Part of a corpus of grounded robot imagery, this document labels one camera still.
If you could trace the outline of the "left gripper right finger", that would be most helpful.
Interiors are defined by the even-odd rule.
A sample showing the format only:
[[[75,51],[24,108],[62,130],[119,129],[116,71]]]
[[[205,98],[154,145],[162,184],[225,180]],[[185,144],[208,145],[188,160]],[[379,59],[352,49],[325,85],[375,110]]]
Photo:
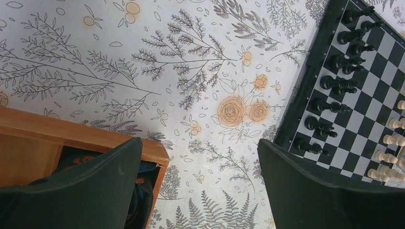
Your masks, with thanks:
[[[343,176],[276,144],[257,147],[278,229],[402,229],[405,191]]]

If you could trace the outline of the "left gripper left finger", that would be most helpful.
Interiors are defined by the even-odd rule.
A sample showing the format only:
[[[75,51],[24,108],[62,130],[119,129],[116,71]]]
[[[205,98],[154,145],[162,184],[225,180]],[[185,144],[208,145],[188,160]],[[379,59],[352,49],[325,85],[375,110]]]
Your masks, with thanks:
[[[3,229],[122,229],[138,212],[138,137],[25,186],[0,190]]]

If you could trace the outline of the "white chess piece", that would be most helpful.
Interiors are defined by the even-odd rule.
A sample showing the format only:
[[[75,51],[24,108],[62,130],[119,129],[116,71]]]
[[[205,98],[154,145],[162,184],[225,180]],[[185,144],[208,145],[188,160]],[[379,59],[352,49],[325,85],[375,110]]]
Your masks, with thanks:
[[[400,109],[400,110],[405,110],[405,100],[400,100],[397,103],[397,108]]]
[[[399,179],[399,180],[402,180],[402,181],[405,180],[404,174],[399,173],[398,171],[396,171],[396,170],[394,170],[394,169],[391,169],[391,168],[389,168],[388,166],[382,165],[382,166],[379,168],[378,171],[379,171],[380,174],[382,174],[382,175],[384,175],[384,176],[386,176],[386,177],[389,177],[389,178],[396,178],[396,179]]]
[[[367,176],[368,176],[369,178],[372,178],[372,179],[378,179],[378,180],[380,180],[380,181],[382,181],[382,182],[388,182],[388,181],[390,181],[390,177],[389,177],[389,176],[384,175],[384,174],[380,174],[377,170],[372,169],[372,168],[368,170]]]
[[[402,135],[385,135],[383,137],[383,143],[389,145],[394,144],[397,146],[405,146],[405,137]]]
[[[385,153],[383,151],[377,151],[374,155],[377,160],[384,161],[387,163],[396,164],[398,162],[398,158],[392,154]]]
[[[401,118],[400,120],[392,119],[389,121],[389,127],[396,129],[396,128],[401,128],[405,129],[405,118]]]

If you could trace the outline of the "black white chess board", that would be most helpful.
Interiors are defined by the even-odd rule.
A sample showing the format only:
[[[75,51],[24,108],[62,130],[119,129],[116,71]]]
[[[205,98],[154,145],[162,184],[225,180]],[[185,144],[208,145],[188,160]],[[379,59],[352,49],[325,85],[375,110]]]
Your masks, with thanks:
[[[372,29],[361,40],[345,45],[337,42],[341,31],[359,29],[364,21],[381,19],[377,13],[342,22],[346,10],[364,10],[362,0],[331,0],[306,62],[305,74],[294,101],[289,105],[274,143],[318,166],[364,182],[383,185],[367,176],[369,169],[393,164],[377,160],[377,151],[397,156],[400,146],[383,143],[385,135],[404,135],[392,129],[389,121],[404,117],[397,103],[405,98],[405,40],[390,25]],[[375,45],[371,52],[352,55],[355,44]],[[335,55],[361,57],[360,65],[334,69]],[[320,87],[320,79],[356,79],[352,89]]]

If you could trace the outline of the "black chess piece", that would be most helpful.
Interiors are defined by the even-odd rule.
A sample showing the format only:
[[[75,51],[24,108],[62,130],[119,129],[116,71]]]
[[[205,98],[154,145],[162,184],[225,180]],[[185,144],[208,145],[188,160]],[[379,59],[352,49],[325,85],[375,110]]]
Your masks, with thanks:
[[[332,87],[352,89],[356,87],[358,83],[359,81],[356,79],[335,79],[331,75],[325,75],[320,79],[320,87],[325,90],[331,89]]]
[[[352,55],[360,55],[363,52],[371,52],[374,51],[376,48],[375,45],[362,45],[360,43],[355,44],[351,47],[350,53]]]
[[[360,18],[361,16],[370,16],[374,12],[375,12],[374,6],[366,7],[364,10],[349,9],[346,10],[345,13],[343,14],[342,22],[346,24],[351,23],[354,20]]]
[[[337,42],[340,45],[345,45],[354,40],[358,41],[361,40],[365,34],[366,31],[364,29],[356,29],[353,31],[341,31],[337,35]]]
[[[381,28],[383,25],[385,25],[384,21],[377,21],[377,22],[364,21],[361,23],[361,29],[364,30],[364,32],[368,32],[374,28]]]
[[[331,67],[334,69],[341,69],[346,65],[360,65],[366,60],[361,57],[345,58],[344,55],[335,55],[330,61]]]

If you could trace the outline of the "orange compartment tray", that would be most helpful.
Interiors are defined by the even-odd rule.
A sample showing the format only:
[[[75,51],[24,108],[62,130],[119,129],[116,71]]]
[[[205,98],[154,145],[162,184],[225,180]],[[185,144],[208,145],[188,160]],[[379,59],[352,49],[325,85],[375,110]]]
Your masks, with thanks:
[[[107,153],[133,136],[8,107],[0,109],[0,188],[25,186]],[[163,144],[141,139],[137,215],[124,229],[147,228],[166,169]]]

